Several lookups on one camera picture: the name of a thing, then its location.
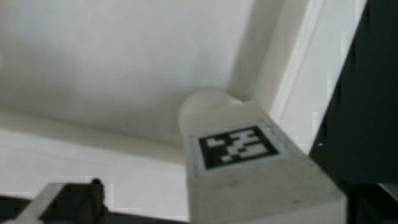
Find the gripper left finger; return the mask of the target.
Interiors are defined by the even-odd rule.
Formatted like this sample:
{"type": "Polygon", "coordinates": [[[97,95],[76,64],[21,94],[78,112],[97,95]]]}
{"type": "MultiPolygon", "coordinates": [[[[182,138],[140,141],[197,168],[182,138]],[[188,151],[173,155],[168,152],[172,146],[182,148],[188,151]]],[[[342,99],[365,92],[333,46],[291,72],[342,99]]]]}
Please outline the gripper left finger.
{"type": "Polygon", "coordinates": [[[97,178],[86,183],[49,183],[15,224],[102,224],[106,211],[104,185],[97,178]]]}

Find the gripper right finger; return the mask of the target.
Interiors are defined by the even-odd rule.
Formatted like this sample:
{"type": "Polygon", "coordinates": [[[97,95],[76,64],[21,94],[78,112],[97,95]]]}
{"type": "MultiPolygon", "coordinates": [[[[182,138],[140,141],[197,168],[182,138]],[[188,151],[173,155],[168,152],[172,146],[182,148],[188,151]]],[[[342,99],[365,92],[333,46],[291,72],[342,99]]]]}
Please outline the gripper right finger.
{"type": "Polygon", "coordinates": [[[398,183],[353,185],[348,224],[398,224],[398,183]]]}

